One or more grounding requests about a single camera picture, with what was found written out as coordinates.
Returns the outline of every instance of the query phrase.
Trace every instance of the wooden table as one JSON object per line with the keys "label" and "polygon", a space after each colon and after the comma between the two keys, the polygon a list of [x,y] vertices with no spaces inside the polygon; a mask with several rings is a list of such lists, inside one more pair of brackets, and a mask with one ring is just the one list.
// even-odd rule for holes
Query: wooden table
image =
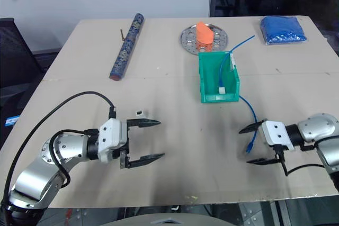
{"label": "wooden table", "polygon": [[[293,124],[318,112],[339,117],[339,58],[307,16],[299,22],[307,42],[266,46],[260,17],[203,18],[229,36],[227,50],[251,35],[234,52],[240,94],[258,119]],[[130,156],[166,155],[148,166],[120,169],[89,161],[70,173],[51,207],[118,207],[261,201],[337,194],[321,168],[305,168],[285,177],[280,165],[256,166],[246,161],[271,155],[258,137],[252,152],[245,148],[252,133],[238,134],[253,122],[241,101],[200,103],[198,58],[186,52],[179,37],[200,19],[146,19],[125,77],[115,82],[109,72],[131,20],[83,20],[33,94],[0,151],[0,174],[7,174],[19,145],[35,124],[67,97],[98,91],[117,107],[121,120],[143,109],[162,125],[131,129]],[[37,156],[42,143],[65,129],[98,128],[108,114],[100,98],[86,95],[57,111],[25,148],[13,177]],[[287,168],[320,163],[315,151],[286,152]],[[3,191],[4,180],[0,182]]]}

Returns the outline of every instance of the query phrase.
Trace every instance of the blue cable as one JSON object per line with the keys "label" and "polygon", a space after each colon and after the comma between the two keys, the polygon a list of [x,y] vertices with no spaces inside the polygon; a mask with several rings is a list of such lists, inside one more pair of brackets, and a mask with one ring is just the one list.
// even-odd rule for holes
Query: blue cable
{"label": "blue cable", "polygon": [[[254,117],[255,123],[257,123],[258,120],[257,120],[257,118],[256,118],[256,114],[255,114],[255,112],[254,112],[254,109],[253,109],[252,105],[251,105],[246,99],[244,99],[241,95],[239,95],[239,97],[240,97],[240,98],[248,105],[248,107],[251,109],[251,111],[252,111],[252,113],[253,113],[253,117]],[[254,141],[255,141],[255,138],[256,138],[256,135],[257,135],[257,130],[255,130],[251,142],[247,145],[246,153],[249,153],[249,152],[252,150],[253,144],[254,144]]]}
{"label": "blue cable", "polygon": [[[250,39],[254,38],[255,35],[251,36],[250,38],[247,38],[245,41],[242,41],[241,43],[239,43],[237,46],[233,47],[230,51],[229,54],[231,54],[236,48],[238,48],[239,46],[241,46],[242,44],[244,44],[245,42],[249,41]],[[229,56],[229,54],[225,55],[221,65],[220,65],[220,71],[219,71],[219,87],[224,87],[224,83],[222,82],[222,68],[224,67],[224,63],[225,60],[227,59],[227,57]]]}

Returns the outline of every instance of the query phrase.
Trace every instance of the blue patterned tube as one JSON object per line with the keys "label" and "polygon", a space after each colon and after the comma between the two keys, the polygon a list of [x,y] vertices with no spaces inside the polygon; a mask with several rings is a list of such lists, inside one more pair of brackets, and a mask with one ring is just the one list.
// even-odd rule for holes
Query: blue patterned tube
{"label": "blue patterned tube", "polygon": [[122,47],[119,51],[117,59],[115,60],[114,66],[111,70],[111,73],[110,73],[111,79],[121,80],[125,72],[128,60],[133,51],[136,38],[140,32],[143,21],[144,21],[143,15],[140,13],[137,13],[136,16],[134,17],[132,25],[127,33],[127,36],[122,44]]}

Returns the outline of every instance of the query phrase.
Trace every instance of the blue plastic bag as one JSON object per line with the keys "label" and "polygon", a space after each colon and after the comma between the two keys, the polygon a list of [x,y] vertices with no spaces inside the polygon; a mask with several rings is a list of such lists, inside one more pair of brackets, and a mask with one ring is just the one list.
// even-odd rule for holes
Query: blue plastic bag
{"label": "blue plastic bag", "polygon": [[260,28],[267,44],[307,40],[296,17],[266,16],[261,20]]}

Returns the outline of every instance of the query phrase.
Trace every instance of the green plastic bin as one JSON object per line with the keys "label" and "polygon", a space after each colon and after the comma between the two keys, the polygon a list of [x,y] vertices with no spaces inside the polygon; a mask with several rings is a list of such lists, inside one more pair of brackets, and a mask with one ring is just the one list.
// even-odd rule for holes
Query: green plastic bin
{"label": "green plastic bin", "polygon": [[[223,58],[227,56],[222,70],[222,82],[226,93],[219,94],[219,72]],[[237,102],[240,79],[232,54],[223,52],[199,53],[200,93],[202,103]]]}

